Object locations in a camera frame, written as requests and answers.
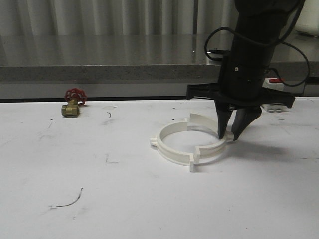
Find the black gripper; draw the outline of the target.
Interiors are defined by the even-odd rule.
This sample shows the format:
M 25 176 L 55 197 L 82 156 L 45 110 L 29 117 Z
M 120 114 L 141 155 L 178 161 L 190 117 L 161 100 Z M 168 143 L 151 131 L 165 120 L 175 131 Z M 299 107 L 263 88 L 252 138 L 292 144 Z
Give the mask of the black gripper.
M 263 104 L 283 105 L 291 108 L 295 97 L 288 92 L 264 88 L 264 67 L 247 67 L 224 56 L 218 82 L 188 85 L 186 98 L 214 100 L 218 119 L 218 137 L 225 136 L 233 110 L 237 110 L 232 125 L 236 141 L 244 129 L 261 115 Z

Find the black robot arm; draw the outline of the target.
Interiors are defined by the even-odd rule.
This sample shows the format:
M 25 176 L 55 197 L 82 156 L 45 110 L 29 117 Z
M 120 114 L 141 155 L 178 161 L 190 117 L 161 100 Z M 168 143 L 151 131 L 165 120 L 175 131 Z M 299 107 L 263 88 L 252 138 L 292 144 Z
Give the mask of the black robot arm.
M 265 74 L 278 44 L 284 44 L 304 6 L 303 0 L 237 0 L 239 13 L 235 30 L 220 27 L 210 34 L 226 30 L 234 37 L 229 51 L 221 54 L 217 83 L 188 85 L 187 99 L 214 100 L 219 138 L 236 111 L 233 139 L 261 115 L 261 105 L 275 104 L 291 108 L 295 97 L 289 92 L 264 88 Z

